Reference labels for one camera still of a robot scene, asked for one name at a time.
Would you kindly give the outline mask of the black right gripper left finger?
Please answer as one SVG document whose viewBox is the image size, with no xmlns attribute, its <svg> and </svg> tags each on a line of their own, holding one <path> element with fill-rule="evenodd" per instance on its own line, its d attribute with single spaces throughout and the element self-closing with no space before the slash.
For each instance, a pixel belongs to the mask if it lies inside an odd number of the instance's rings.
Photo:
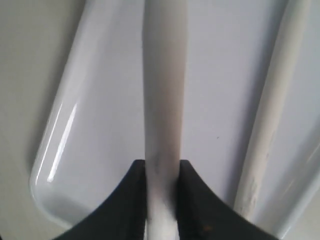
<svg viewBox="0 0 320 240">
<path fill-rule="evenodd" d="M 57 240 L 143 240 L 147 218 L 145 161 L 134 160 L 111 195 Z"/>
</svg>

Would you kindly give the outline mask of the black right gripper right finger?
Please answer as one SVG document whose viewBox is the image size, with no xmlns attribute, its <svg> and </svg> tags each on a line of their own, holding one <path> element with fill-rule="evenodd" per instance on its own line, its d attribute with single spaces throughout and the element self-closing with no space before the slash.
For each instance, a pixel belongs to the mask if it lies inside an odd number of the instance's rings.
<svg viewBox="0 0 320 240">
<path fill-rule="evenodd" d="M 275 240 L 225 204 L 189 161 L 179 164 L 176 218 L 181 240 Z"/>
</svg>

